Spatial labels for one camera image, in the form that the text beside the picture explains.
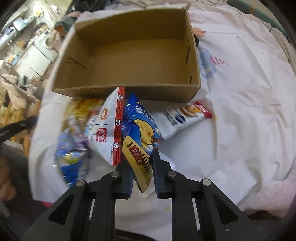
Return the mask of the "person's left hand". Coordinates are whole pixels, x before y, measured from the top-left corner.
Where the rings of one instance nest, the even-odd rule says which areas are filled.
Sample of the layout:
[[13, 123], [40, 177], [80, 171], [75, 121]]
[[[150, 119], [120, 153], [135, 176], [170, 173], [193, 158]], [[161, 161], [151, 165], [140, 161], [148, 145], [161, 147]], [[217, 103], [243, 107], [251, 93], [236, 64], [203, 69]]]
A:
[[9, 166], [5, 157], [1, 157], [0, 164], [0, 198], [1, 201], [11, 201], [16, 197], [16, 188], [9, 178]]

